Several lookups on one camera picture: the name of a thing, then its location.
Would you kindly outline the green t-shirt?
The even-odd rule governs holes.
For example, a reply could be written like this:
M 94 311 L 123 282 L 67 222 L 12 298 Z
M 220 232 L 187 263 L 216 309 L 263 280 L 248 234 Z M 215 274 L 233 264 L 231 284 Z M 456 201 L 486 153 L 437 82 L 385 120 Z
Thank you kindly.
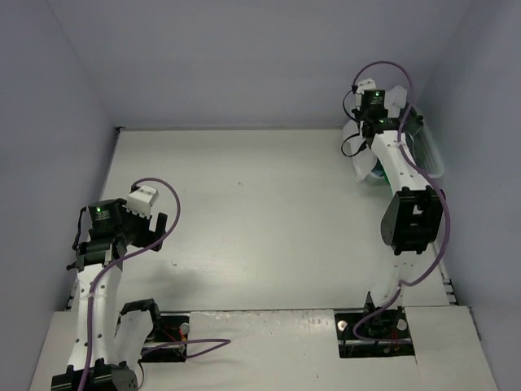
M 380 177 L 380 180 L 383 181 L 389 187 L 390 190 L 392 189 L 392 186 L 389 182 L 389 178 L 387 176 L 387 172 L 380 160 L 377 161 L 376 166 L 373 169 L 373 173 L 377 174 Z

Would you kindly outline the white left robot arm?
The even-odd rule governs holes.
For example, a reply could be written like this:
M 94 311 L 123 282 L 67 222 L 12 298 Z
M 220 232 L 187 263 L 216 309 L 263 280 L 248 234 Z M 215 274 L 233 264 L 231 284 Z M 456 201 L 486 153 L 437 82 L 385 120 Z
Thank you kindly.
M 100 201 L 86 207 L 91 219 L 88 239 L 76 241 L 78 300 L 77 335 L 63 374 L 53 390 L 136 390 L 136 369 L 146 342 L 160 337 L 163 322 L 154 300 L 116 309 L 116 296 L 130 246 L 160 251 L 167 215 L 150 228 L 155 195 Z

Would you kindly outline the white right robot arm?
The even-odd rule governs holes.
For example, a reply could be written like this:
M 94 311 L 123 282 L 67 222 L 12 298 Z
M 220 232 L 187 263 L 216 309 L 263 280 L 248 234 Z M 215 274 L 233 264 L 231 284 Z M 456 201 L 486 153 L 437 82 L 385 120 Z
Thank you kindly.
M 392 200 L 382 217 L 383 242 L 396 256 L 418 255 L 438 235 L 441 220 L 450 223 L 443 191 L 420 169 L 403 137 L 406 118 L 391 118 L 384 107 L 384 90 L 359 89 L 355 110 L 361 136 L 383 166 Z

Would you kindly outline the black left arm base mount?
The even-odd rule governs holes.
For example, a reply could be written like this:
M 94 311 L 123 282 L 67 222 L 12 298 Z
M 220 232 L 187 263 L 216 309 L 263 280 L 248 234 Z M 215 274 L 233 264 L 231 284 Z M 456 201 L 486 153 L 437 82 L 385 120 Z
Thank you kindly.
M 185 362 L 187 353 L 184 345 L 168 346 L 149 354 L 145 354 L 145 351 L 167 342 L 186 340 L 189 333 L 190 316 L 188 314 L 163 315 L 160 328 L 154 329 L 146 338 L 145 344 L 142 347 L 142 358 L 140 362 Z

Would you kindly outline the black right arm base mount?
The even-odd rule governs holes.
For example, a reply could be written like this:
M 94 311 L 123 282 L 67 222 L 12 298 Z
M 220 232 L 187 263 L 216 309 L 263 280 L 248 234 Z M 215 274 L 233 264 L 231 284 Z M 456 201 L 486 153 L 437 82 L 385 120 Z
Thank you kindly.
M 363 311 L 334 313 L 340 358 L 394 358 L 415 355 L 403 308 L 378 314 L 363 323 L 355 334 L 353 328 L 368 313 L 368 308 Z

